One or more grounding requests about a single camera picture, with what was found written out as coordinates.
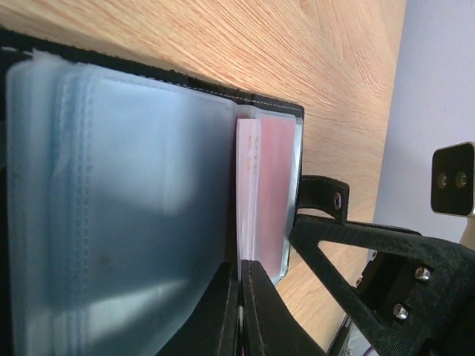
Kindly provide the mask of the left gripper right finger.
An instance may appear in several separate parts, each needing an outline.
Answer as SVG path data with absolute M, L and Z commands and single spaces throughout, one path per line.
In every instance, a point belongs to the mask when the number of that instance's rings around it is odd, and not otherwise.
M 258 261 L 241 263 L 243 353 L 245 355 L 325 355 L 289 312 Z

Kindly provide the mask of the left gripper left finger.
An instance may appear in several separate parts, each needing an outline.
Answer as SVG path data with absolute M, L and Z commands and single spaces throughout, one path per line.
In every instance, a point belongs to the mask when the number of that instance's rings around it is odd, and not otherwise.
M 188 320 L 159 356 L 235 355 L 238 347 L 238 277 L 222 263 Z

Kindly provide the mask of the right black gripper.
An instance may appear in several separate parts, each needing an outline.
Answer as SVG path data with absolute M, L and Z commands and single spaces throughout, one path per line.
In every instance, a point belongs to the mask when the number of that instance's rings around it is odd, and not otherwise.
M 474 252 L 300 214 L 292 247 L 379 355 L 474 354 Z

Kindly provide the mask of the black card holder wallet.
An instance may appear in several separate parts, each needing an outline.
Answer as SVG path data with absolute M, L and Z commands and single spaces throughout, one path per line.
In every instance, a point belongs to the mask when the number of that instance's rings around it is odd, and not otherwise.
M 302 151 L 299 104 L 2 29 L 1 353 L 158 355 L 231 263 L 245 355 L 236 136 L 262 114 Z M 300 158 L 295 213 L 334 193 Z

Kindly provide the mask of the red white credit card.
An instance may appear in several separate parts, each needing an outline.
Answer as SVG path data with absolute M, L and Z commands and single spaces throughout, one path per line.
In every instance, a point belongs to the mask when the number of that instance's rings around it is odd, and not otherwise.
M 301 123 L 293 116 L 262 114 L 258 212 L 254 259 L 273 284 L 286 274 L 289 226 L 295 213 L 301 158 Z

